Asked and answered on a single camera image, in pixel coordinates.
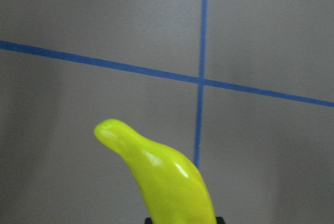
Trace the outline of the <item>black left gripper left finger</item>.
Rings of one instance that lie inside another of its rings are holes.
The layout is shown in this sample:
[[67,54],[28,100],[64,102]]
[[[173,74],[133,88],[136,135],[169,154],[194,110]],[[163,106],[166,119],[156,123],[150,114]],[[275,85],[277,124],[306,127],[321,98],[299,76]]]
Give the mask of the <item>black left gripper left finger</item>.
[[153,224],[151,218],[146,218],[145,221],[144,221],[144,224]]

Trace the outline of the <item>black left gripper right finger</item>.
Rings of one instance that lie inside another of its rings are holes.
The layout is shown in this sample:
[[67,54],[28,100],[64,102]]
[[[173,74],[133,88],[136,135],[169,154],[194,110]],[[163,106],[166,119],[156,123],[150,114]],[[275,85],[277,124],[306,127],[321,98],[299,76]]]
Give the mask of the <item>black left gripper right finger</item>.
[[216,216],[216,223],[217,224],[224,224],[224,219],[220,216]]

